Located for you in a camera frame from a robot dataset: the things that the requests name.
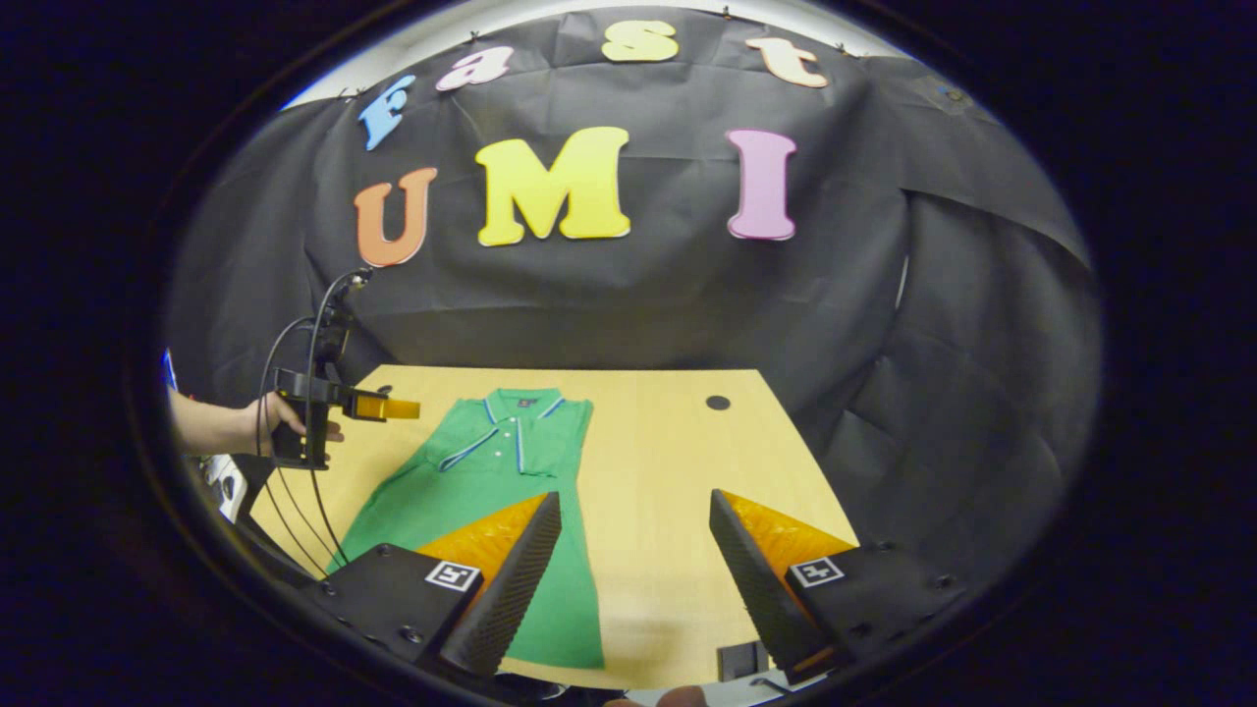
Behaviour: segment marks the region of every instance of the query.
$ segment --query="human hand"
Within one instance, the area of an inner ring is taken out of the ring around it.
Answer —
[[[259,405],[261,406],[261,415],[259,418]],[[261,455],[269,457],[273,452],[270,445],[270,434],[279,428],[280,424],[288,425],[293,431],[299,435],[305,435],[305,424],[302,416],[297,414],[278,392],[272,390],[266,395],[254,400],[248,408],[241,410],[241,418],[245,423],[244,429],[248,430],[249,435],[249,453],[258,453],[258,440],[261,442]],[[328,420],[327,423],[327,440],[328,442],[344,442],[344,435],[341,433],[341,425]],[[324,454],[324,458],[331,459],[331,454]]]
[[[612,699],[602,707],[646,707],[632,699]],[[706,696],[703,688],[696,684],[672,688],[659,698],[655,707],[706,707]]]

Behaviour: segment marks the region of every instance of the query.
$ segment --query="letter m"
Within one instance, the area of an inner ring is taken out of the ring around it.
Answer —
[[[620,147],[628,132],[590,127],[572,133],[547,171],[523,140],[504,140],[476,152],[484,165],[486,214],[481,245],[510,245],[524,239],[514,205],[537,238],[547,238],[568,201],[558,230],[567,238],[618,238],[628,233],[620,213]]]

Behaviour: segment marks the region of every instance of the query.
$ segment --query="white ceiling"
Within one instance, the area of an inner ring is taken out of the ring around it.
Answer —
[[[859,57],[908,55],[856,24],[803,0],[654,0],[651,3],[468,0],[397,30],[396,34],[363,50],[314,82],[284,107],[289,108],[309,101],[334,98],[370,88],[380,79],[405,67],[466,42],[471,31],[489,34],[523,21],[578,10],[660,5],[713,13],[719,13],[728,6],[729,13],[738,18],[779,26],[826,44],[842,44],[847,52]]]

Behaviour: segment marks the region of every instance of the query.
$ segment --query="wooden table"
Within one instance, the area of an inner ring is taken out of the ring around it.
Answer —
[[[558,387],[593,401],[577,493],[598,593],[603,669],[507,658],[502,669],[563,684],[654,689],[715,682],[716,648],[757,640],[738,589],[708,530],[713,488],[776,508],[856,543],[828,482],[758,371],[559,371],[381,366],[358,387],[392,385],[422,404],[419,420],[348,420],[319,472],[328,518],[343,535],[376,486],[427,439],[459,398],[497,387]],[[706,405],[711,395],[732,403]],[[321,523],[308,474],[284,472],[305,517]],[[278,474],[269,482],[288,525],[319,561],[328,554],[298,517]],[[258,523],[314,576],[263,493]]]

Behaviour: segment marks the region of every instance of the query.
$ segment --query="green polo shirt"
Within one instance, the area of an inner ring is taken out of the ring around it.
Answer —
[[[459,400],[358,511],[342,541],[346,554],[353,559],[381,542],[416,548],[556,491],[563,532],[507,655],[567,668],[603,667],[598,596],[576,494],[592,413],[592,403],[564,400],[558,389],[499,389],[483,400]]]

